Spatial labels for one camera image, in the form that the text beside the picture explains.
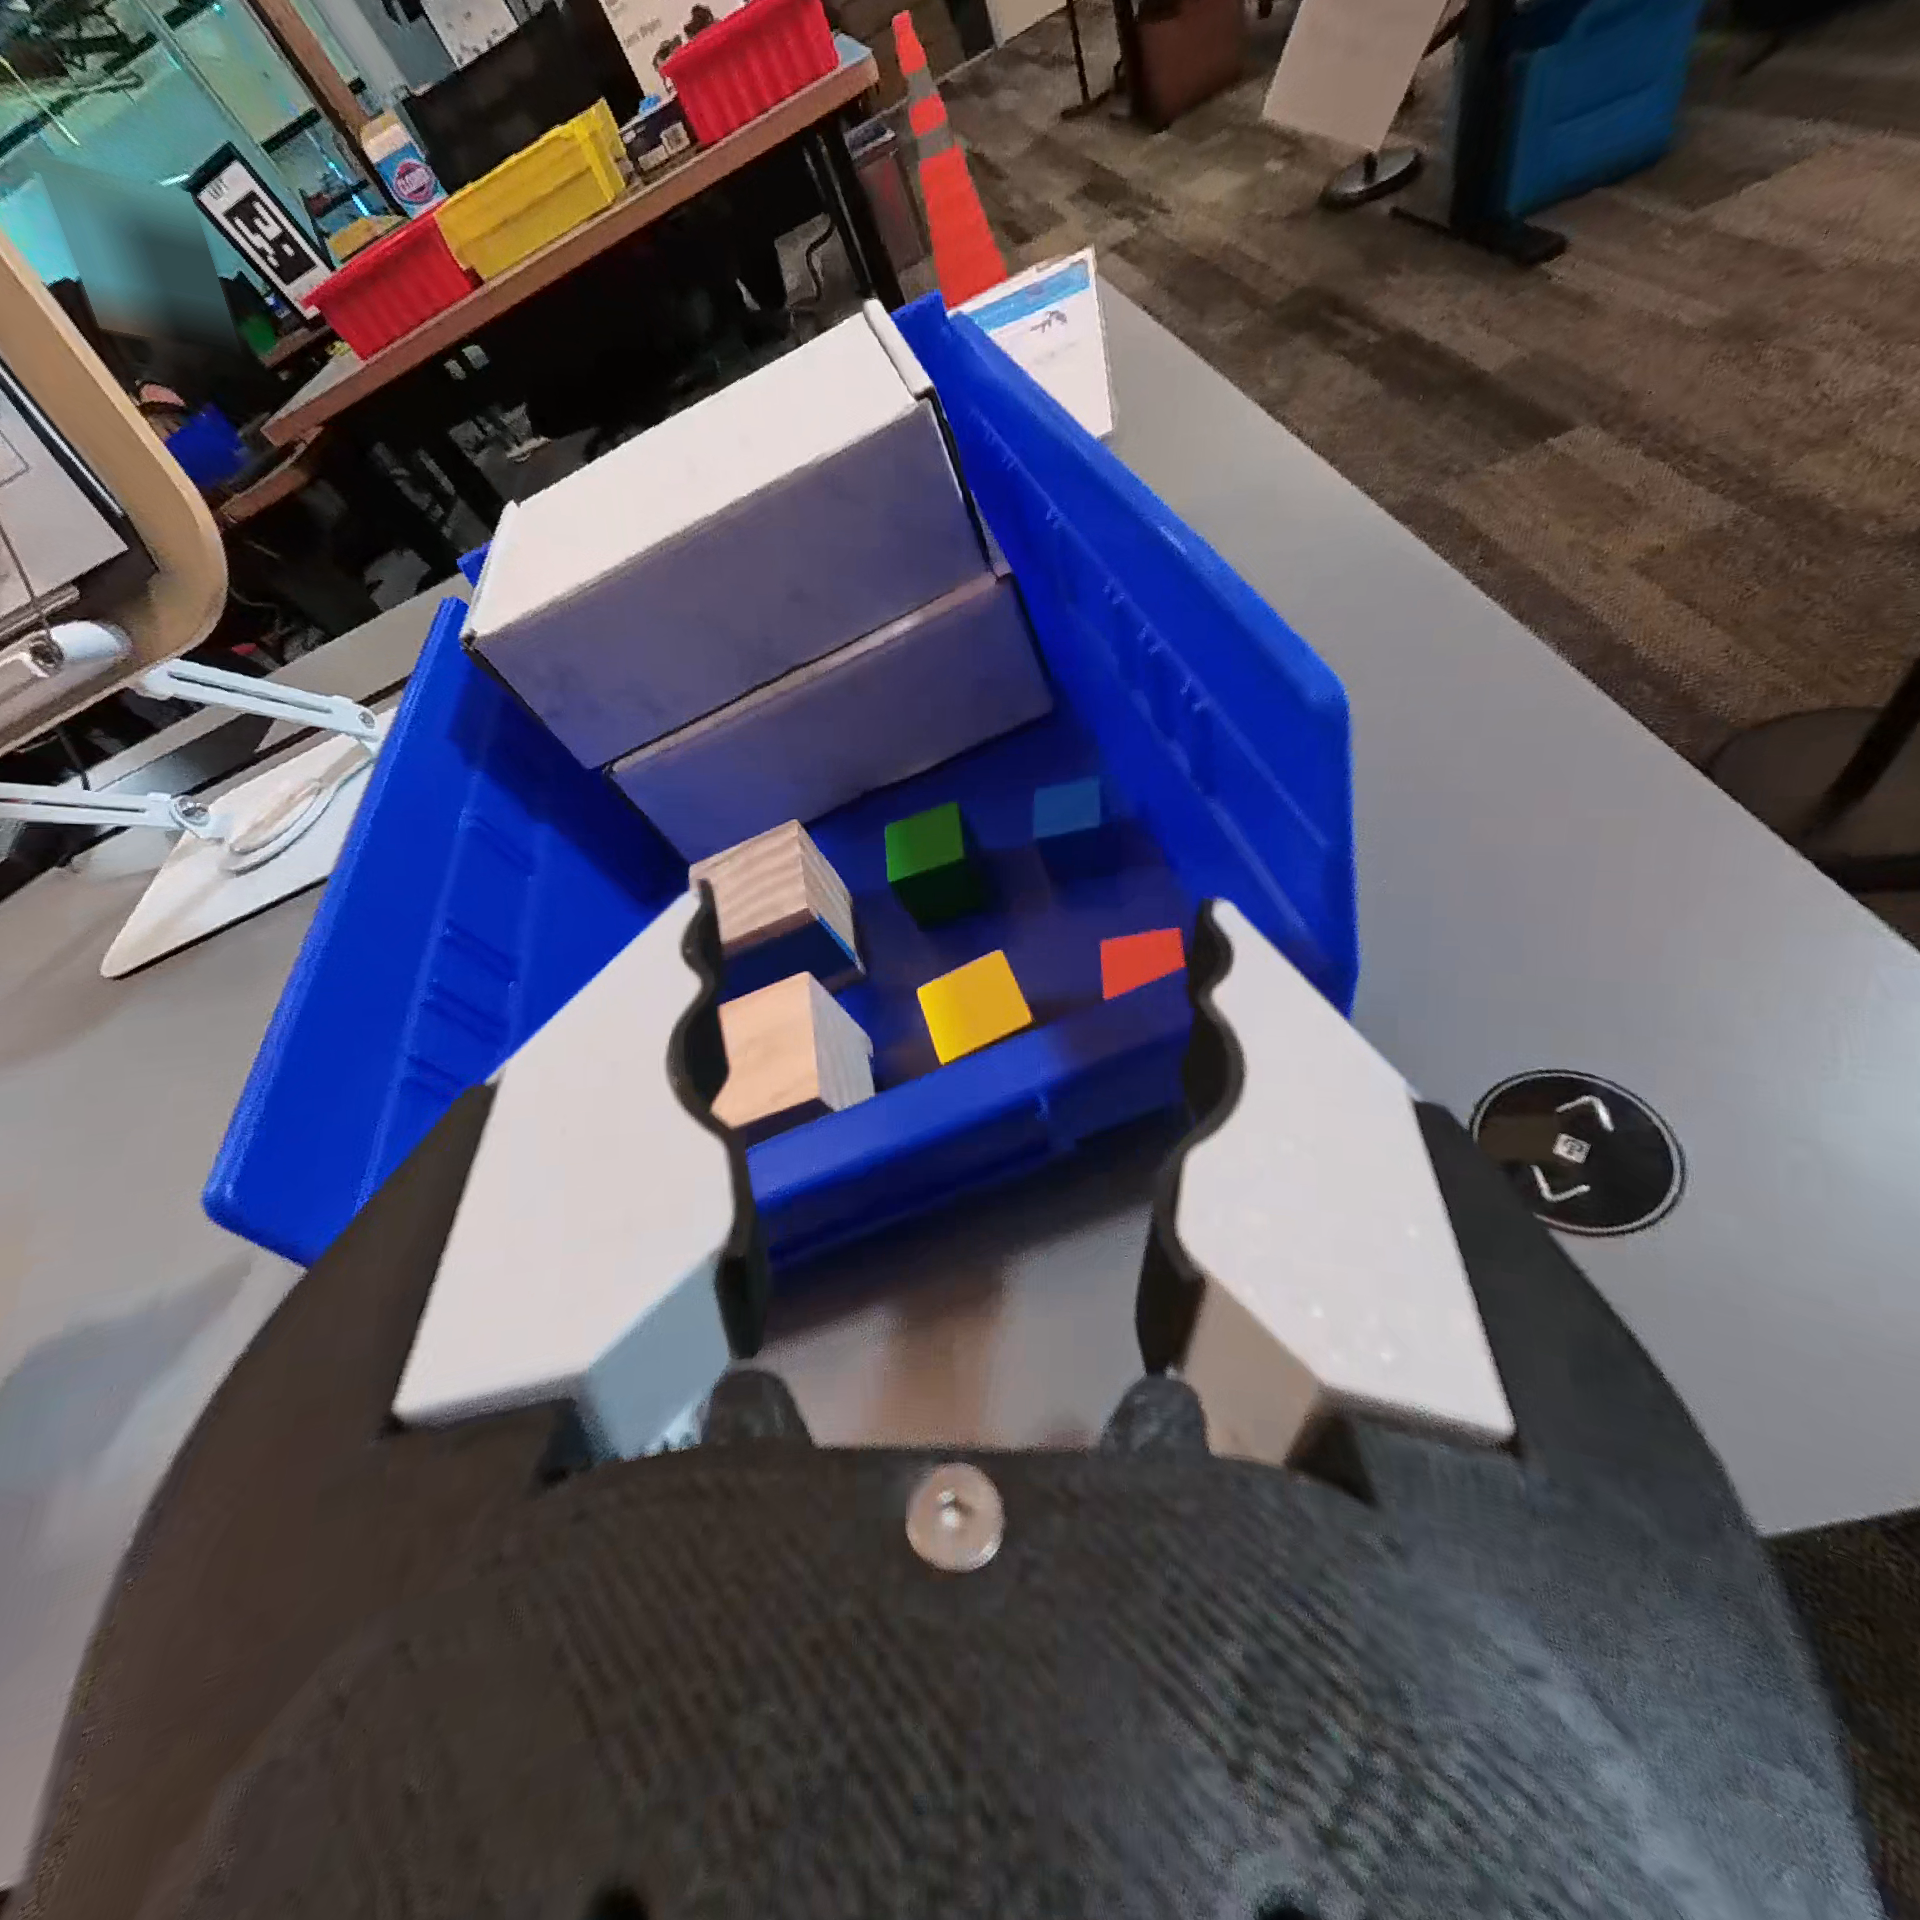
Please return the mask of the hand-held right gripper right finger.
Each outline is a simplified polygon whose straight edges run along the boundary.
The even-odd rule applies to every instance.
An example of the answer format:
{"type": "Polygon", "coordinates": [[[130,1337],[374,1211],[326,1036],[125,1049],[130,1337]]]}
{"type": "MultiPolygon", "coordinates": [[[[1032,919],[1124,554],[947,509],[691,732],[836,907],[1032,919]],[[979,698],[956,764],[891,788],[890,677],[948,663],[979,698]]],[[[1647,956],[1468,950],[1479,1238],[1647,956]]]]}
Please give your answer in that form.
{"type": "Polygon", "coordinates": [[[1303,1465],[1342,1420],[1471,1450],[1518,1434],[1403,1074],[1230,901],[1187,988],[1189,1127],[1135,1287],[1142,1370],[1214,1455],[1303,1465]]]}

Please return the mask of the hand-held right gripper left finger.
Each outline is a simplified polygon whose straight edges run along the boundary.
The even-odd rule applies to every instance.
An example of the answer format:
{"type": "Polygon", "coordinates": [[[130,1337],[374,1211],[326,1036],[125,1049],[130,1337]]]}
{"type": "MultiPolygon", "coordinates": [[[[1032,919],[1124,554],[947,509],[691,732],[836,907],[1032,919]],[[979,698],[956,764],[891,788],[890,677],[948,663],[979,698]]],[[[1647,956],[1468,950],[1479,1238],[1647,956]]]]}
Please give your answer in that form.
{"type": "Polygon", "coordinates": [[[492,1102],[390,1415],[571,1411],[594,1455],[685,1442],[758,1354],[770,1261],[715,1115],[712,891],[680,894],[487,1084],[492,1102]]]}

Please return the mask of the blue plastic bin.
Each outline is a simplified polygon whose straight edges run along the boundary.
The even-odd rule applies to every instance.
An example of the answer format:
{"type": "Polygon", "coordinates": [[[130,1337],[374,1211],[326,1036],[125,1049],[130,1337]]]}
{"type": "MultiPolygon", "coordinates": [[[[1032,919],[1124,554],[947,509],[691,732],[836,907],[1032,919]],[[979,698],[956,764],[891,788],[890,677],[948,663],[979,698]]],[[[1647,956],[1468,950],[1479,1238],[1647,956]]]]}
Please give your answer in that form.
{"type": "MultiPolygon", "coordinates": [[[[1024,598],[1051,710],[804,823],[853,894],[840,1005],[878,1092],[754,1142],[780,1265],[947,1210],[1174,1107],[1174,979],[1100,996],[1098,945],[1234,902],[1342,1012],[1360,971],[1352,718],[1334,669],[970,317],[901,331],[1024,598]],[[1043,785],[1101,777],[1115,862],[1053,881],[1043,785]],[[956,801],[989,885],[919,927],[883,830],[956,801]],[[1032,1027],[939,1065],[919,985],[1006,950],[1032,1027]]],[[[471,658],[437,610],[230,1114],[205,1214],[314,1265],[452,1102],[684,891],[685,857],[471,658]]]]}

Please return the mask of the yellow cube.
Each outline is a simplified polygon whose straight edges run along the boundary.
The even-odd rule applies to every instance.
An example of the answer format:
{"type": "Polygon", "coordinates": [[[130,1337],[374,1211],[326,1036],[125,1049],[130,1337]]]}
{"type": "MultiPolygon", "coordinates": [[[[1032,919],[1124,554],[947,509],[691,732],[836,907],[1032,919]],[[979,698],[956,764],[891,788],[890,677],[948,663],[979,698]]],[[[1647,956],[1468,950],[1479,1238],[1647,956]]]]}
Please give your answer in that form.
{"type": "Polygon", "coordinates": [[[919,985],[919,1012],[939,1065],[1024,1033],[1036,1017],[1006,950],[987,950],[919,985]]]}

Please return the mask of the green cube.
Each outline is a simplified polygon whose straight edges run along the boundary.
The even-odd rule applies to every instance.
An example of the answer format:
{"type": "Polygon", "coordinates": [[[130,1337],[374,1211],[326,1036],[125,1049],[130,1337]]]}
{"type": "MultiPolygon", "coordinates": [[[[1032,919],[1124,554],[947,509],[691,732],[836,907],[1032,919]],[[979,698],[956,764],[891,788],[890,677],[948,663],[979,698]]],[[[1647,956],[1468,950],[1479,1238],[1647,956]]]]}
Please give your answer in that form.
{"type": "Polygon", "coordinates": [[[970,919],[989,899],[975,838],[956,801],[887,823],[883,852],[887,885],[919,927],[970,919]]]}

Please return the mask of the white cardboard box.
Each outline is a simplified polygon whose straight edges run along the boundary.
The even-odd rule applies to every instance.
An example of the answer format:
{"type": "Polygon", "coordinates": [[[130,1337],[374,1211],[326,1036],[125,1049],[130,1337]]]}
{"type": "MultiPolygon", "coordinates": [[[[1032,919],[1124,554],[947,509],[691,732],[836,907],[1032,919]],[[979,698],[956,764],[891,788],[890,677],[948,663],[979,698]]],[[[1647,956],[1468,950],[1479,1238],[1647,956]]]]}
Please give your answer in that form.
{"type": "Polygon", "coordinates": [[[607,780],[700,862],[1050,710],[1024,598],[998,570],[612,761],[607,780]]]}
{"type": "Polygon", "coordinates": [[[867,301],[511,502],[464,645],[599,772],[987,572],[930,377],[867,301]]]}

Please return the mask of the black desk grommet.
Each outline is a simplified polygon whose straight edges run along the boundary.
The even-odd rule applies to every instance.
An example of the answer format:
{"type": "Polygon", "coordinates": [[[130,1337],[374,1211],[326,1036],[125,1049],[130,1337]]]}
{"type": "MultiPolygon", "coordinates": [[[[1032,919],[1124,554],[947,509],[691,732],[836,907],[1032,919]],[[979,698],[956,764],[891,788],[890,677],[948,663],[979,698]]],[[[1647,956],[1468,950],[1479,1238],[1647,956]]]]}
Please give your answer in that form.
{"type": "Polygon", "coordinates": [[[1594,1071],[1510,1074],[1479,1097],[1468,1127],[1527,1211],[1554,1231],[1644,1231],[1687,1187],[1685,1149],[1669,1121],[1594,1071]]]}

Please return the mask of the grey desk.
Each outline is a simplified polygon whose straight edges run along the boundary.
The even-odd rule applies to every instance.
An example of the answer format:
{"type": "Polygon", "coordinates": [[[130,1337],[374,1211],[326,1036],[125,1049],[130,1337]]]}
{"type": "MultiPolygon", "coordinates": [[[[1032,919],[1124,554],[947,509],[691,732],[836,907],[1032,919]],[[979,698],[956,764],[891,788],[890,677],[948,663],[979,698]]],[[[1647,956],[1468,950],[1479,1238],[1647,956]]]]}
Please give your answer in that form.
{"type": "MultiPolygon", "coordinates": [[[[1103,293],[1114,451],[1342,677],[1355,732],[1355,1019],[1468,1115],[1528,1070],[1639,1094],[1669,1210],[1565,1243],[1651,1347],[1770,1531],[1916,1508],[1916,949],[1666,749],[1222,375],[1103,293]]],[[[202,1183],[315,907],[102,980],[143,854],[5,906],[5,1371],[189,1299],[107,1467],[123,1543],[187,1418],[290,1269],[202,1183]]]]}

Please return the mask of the wooden block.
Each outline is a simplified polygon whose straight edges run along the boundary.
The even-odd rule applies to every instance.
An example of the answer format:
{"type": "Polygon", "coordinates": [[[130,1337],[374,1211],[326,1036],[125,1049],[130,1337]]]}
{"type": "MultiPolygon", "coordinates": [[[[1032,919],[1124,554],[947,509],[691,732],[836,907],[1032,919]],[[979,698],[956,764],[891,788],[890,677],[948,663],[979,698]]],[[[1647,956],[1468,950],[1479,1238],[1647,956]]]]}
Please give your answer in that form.
{"type": "Polygon", "coordinates": [[[730,965],[770,965],[823,979],[862,977],[853,894],[803,821],[756,831],[687,867],[687,886],[711,891],[718,939],[730,965]]]}
{"type": "Polygon", "coordinates": [[[723,1002],[718,1025],[727,1084],[711,1111],[742,1146],[876,1094],[874,1041],[810,971],[723,1002]]]}

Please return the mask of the blue cube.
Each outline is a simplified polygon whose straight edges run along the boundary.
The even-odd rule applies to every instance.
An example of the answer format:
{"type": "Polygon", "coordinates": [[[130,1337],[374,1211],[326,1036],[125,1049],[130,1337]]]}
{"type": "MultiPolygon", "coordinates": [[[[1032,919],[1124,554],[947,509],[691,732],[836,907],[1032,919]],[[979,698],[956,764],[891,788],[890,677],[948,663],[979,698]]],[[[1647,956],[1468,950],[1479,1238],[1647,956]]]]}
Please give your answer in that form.
{"type": "Polygon", "coordinates": [[[1030,844],[1053,881],[1091,881],[1115,862],[1115,821],[1100,775],[1043,785],[1030,801],[1030,844]]]}

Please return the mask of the black chair base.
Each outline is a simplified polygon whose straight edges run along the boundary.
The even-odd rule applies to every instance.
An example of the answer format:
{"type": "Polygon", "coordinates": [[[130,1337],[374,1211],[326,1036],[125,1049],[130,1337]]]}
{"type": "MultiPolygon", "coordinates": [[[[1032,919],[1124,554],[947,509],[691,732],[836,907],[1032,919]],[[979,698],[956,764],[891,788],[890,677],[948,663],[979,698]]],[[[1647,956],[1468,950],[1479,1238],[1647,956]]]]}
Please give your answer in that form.
{"type": "Polygon", "coordinates": [[[1708,777],[1846,894],[1916,899],[1916,714],[1781,715],[1731,735],[1708,777]]]}

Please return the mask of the wooden board with instruction sheet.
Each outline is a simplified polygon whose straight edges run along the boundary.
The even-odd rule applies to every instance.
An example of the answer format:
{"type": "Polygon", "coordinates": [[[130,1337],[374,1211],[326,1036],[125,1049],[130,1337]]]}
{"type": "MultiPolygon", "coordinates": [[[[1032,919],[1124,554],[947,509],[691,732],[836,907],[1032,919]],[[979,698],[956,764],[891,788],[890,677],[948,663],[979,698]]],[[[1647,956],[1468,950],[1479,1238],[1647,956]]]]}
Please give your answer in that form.
{"type": "Polygon", "coordinates": [[[202,646],[224,540],[127,389],[3,242],[5,709],[16,753],[202,646]]]}

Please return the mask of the white card sign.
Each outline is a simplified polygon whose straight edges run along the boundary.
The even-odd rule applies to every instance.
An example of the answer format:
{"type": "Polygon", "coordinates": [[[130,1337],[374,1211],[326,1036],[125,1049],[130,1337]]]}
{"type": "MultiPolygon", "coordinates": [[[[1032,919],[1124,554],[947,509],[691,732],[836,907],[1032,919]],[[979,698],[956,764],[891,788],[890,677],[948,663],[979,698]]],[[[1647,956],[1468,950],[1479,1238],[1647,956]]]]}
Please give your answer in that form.
{"type": "Polygon", "coordinates": [[[959,305],[958,313],[1092,438],[1114,437],[1114,367],[1091,247],[1021,270],[959,305]]]}

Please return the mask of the red plastic bin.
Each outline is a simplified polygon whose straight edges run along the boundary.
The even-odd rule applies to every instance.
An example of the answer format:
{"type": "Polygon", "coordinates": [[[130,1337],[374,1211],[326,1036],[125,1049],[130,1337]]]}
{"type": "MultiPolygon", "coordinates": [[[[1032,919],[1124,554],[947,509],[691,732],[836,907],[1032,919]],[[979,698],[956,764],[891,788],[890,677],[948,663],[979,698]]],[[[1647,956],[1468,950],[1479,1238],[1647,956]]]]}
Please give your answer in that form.
{"type": "Polygon", "coordinates": [[[823,2],[749,2],[684,37],[659,75],[709,149],[836,66],[823,2]]]}
{"type": "Polygon", "coordinates": [[[428,211],[354,254],[311,294],[318,317],[363,364],[468,298],[478,276],[428,211]]]}

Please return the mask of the small yellow plastic bin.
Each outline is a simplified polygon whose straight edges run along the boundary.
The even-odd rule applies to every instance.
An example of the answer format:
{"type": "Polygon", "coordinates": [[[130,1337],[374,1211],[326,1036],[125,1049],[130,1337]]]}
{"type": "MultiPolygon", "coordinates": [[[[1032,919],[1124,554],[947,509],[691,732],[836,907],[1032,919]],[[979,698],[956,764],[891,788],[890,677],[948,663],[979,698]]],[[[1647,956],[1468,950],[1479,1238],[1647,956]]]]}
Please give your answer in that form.
{"type": "Polygon", "coordinates": [[[628,162],[606,101],[546,131],[439,207],[448,251],[492,281],[610,207],[628,188],[628,162]]]}

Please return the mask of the fiducial marker sign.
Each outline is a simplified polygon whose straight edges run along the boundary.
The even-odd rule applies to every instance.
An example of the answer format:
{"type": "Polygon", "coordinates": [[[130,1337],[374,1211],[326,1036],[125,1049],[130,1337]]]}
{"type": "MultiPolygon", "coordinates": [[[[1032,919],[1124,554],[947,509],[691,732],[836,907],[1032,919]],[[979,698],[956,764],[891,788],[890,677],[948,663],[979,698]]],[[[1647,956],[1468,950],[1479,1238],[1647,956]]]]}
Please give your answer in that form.
{"type": "Polygon", "coordinates": [[[318,238],[230,141],[186,183],[202,218],[303,321],[319,315],[319,289],[335,271],[318,238]]]}

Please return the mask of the wooden table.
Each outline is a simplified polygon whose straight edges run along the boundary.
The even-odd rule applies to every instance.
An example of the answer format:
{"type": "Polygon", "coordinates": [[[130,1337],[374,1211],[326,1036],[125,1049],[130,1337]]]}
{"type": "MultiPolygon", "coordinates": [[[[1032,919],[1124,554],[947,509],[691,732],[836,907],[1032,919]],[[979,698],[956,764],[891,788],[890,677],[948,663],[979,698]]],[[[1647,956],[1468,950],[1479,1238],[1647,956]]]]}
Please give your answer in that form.
{"type": "Polygon", "coordinates": [[[483,281],[461,301],[402,334],[381,351],[373,356],[347,351],[330,359],[322,372],[262,422],[262,438],[276,449],[308,442],[357,404],[383,393],[413,371],[451,356],[483,329],[787,147],[804,150],[821,164],[828,180],[828,212],[859,293],[895,310],[906,293],[847,150],[853,114],[880,83],[878,59],[859,38],[838,31],[831,41],[836,53],[831,73],[804,84],[738,133],[694,150],[659,180],[628,190],[610,207],[564,230],[495,279],[483,281]]]}

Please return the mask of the orange traffic cone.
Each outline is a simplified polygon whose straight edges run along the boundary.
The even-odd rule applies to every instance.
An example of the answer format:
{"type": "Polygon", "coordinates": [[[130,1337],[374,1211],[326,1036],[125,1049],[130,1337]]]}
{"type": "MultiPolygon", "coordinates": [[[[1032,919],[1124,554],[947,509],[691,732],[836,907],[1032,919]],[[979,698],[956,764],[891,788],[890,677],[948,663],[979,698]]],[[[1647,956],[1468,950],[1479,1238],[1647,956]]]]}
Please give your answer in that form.
{"type": "Polygon", "coordinates": [[[998,289],[1007,270],[912,13],[894,13],[891,28],[932,270],[944,305],[959,308],[998,289]]]}

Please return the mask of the white floor sign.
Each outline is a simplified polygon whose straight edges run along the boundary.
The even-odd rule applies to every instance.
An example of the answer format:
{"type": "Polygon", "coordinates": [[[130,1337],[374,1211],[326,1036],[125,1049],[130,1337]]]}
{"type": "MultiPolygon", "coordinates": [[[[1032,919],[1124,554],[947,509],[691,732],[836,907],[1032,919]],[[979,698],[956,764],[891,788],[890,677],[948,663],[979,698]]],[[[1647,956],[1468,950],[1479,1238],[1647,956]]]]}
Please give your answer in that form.
{"type": "Polygon", "coordinates": [[[1419,180],[1424,153],[1390,141],[1422,66],[1463,29],[1461,2],[1300,2],[1262,101],[1262,121],[1349,158],[1319,206],[1380,203],[1419,180]]]}

